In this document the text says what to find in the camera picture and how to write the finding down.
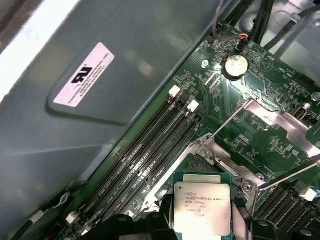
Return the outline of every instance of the sticker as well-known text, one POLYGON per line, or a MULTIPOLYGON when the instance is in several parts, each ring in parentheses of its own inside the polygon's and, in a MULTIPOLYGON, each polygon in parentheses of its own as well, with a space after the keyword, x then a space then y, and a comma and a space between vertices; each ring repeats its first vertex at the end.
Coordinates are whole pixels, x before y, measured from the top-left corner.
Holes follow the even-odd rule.
POLYGON ((115 56, 99 42, 53 102, 72 108, 78 106, 114 59, 115 56))

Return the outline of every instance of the black wire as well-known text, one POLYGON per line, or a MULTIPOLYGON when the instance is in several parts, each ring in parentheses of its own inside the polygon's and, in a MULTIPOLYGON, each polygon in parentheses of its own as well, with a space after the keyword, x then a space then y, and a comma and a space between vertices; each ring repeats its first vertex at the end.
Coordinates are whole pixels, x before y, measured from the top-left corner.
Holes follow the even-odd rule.
POLYGON ((268 0, 266 4, 266 9, 264 12, 264 17, 261 25, 259 26, 259 31, 257 32, 256 36, 256 43, 261 44, 262 39, 264 38, 264 35, 266 33, 266 30, 268 28, 272 8, 274 7, 275 0, 268 0))
POLYGON ((230 12, 230 14, 225 18, 225 22, 228 24, 231 22, 231 20, 236 16, 237 12, 239 11, 239 8, 243 5, 245 5, 247 0, 241 0, 241 2, 238 3, 238 5, 230 12))
POLYGON ((236 13, 233 16, 233 19, 230 21, 230 25, 233 27, 237 24, 237 22, 239 22, 240 18, 245 14, 245 12, 248 10, 249 6, 254 2, 254 0, 242 0, 242 2, 240 2, 236 6, 236 13))
POLYGON ((13 236, 11 240, 19 240, 22 238, 22 236, 28 231, 28 229, 33 225, 34 223, 31 220, 28 220, 25 224, 20 227, 20 229, 16 232, 16 234, 13 236))
MULTIPOLYGON (((308 15, 310 14, 313 14, 317 11, 320 11, 320 5, 316 5, 316 6, 313 6, 305 11, 302 11, 300 12, 298 15, 301 17, 301 18, 304 18, 304 17, 307 17, 308 15)), ((266 50, 270 50, 272 49, 278 42, 281 41, 281 39, 283 39, 285 37, 285 35, 287 35, 291 30, 292 28, 296 25, 296 23, 294 21, 289 21, 285 26, 284 28, 274 37, 274 39, 272 39, 269 43, 267 43, 265 46, 264 46, 264 49, 266 50)))
POLYGON ((252 40, 254 42, 257 42, 258 35, 260 33, 260 27, 261 27, 262 22, 264 21, 265 12, 267 9, 267 3, 268 3, 268 0, 262 0, 260 8, 259 8, 259 12, 256 16, 255 23, 253 25, 253 30, 252 30, 252 33, 253 33, 252 40))

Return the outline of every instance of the metal socket bracket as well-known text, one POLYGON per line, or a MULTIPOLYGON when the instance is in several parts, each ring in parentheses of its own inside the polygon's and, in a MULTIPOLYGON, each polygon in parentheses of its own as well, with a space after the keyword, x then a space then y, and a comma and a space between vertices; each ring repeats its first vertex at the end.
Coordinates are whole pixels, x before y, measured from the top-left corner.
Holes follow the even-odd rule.
POLYGON ((240 108, 238 108, 231 117, 207 140, 207 143, 212 140, 235 116, 241 111, 247 110, 269 126, 279 125, 286 130, 286 138, 299 149, 304 151, 309 158, 320 155, 320 149, 311 144, 307 138, 308 128, 302 122, 294 118, 289 113, 281 113, 279 111, 268 111, 258 102, 253 99, 248 99, 240 108))

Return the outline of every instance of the ram slot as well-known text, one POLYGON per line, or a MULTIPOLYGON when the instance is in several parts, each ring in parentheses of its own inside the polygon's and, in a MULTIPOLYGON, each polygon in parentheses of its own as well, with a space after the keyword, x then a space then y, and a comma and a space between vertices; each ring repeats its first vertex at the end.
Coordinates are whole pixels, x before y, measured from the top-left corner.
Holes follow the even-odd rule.
POLYGON ((118 157, 116 163, 112 166, 109 173, 102 179, 99 185, 95 188, 94 192, 91 194, 90 198, 87 201, 87 208, 85 209, 85 213, 87 213, 97 201, 98 198, 101 197, 101 190, 106 187, 106 185, 115 177, 117 172, 121 169, 121 166, 124 164, 124 161, 131 156, 139 145, 142 144, 142 141, 147 137, 147 135, 152 131, 155 125, 162 119, 165 113, 169 110, 171 104, 166 101, 160 107, 159 111, 152 117, 152 119, 148 122, 148 124, 144 127, 142 132, 137 136, 134 142, 124 151, 124 153, 118 157))
POLYGON ((170 139, 176 135, 176 133, 179 131, 179 129, 184 125, 184 123, 187 120, 188 118, 183 116, 179 121, 176 121, 173 124, 173 126, 168 130, 169 133, 166 135, 165 138, 161 140, 161 143, 157 147, 157 149, 153 151, 153 153, 147 158, 147 160, 143 162, 142 166, 139 169, 139 172, 130 179, 127 185, 122 186, 120 194, 114 197, 112 202, 108 203, 107 207, 104 207, 103 211, 101 211, 100 216, 108 216, 109 213, 114 210, 114 207, 117 206, 123 200, 123 197, 128 193, 128 191, 134 187, 136 182, 141 177, 140 174, 144 173, 149 168, 149 165, 154 161, 155 157, 165 149, 170 139))
POLYGON ((290 195, 287 196, 281 202, 281 204, 279 204, 277 206, 275 211, 273 211, 273 213, 270 214, 265 220, 270 221, 275 224, 276 222, 278 222, 278 220, 281 218, 281 216, 283 216, 283 214, 292 207, 292 205, 294 203, 295 203, 295 201, 293 200, 293 198, 290 195))
POLYGON ((110 177, 110 181, 108 182, 108 184, 111 185, 111 187, 105 189, 104 191, 101 191, 101 195, 99 196, 99 199, 96 201, 94 206, 91 207, 90 210, 87 210, 85 212, 87 217, 93 216, 96 212, 98 212, 98 209, 103 208, 107 204, 109 197, 114 195, 115 192, 117 192, 118 186, 126 179, 127 175, 137 166, 137 164, 139 164, 140 160, 148 153, 150 148, 162 135, 163 131, 172 124, 173 120, 177 117, 181 108, 182 103, 179 102, 177 104, 177 107, 173 109, 170 112, 169 116, 160 124, 156 132, 152 134, 151 139, 147 141, 147 143, 144 144, 142 148, 139 150, 138 154, 130 160, 130 165, 128 165, 127 168, 120 174, 118 172, 115 172, 110 177))
MULTIPOLYGON (((181 144, 184 144, 184 142, 186 141, 186 139, 188 138, 188 136, 190 135, 190 133, 196 128, 198 122, 194 122, 191 126, 188 127, 188 129, 183 133, 183 135, 176 141, 175 145, 168 151, 168 153, 162 157, 160 160, 158 160, 157 162, 159 163, 150 173, 150 175, 148 176, 147 180, 139 186, 139 188, 136 190, 136 192, 134 194, 131 195, 131 197, 126 200, 124 203, 122 203, 122 207, 120 209, 118 209, 114 214, 121 214, 124 213, 127 208, 129 208, 132 203, 136 200, 136 198, 139 196, 139 194, 141 194, 143 192, 143 190, 148 186, 149 184, 149 180, 153 180, 159 173, 159 171, 166 166, 166 163, 168 159, 172 159, 174 157, 175 152, 181 148, 181 144)), ((104 218, 102 219, 103 221, 105 221, 106 219, 108 219, 109 216, 105 215, 104 218)))
POLYGON ((257 209, 254 218, 265 219, 268 214, 274 209, 273 206, 276 205, 279 200, 284 196, 282 189, 277 188, 271 195, 266 199, 266 201, 257 209))

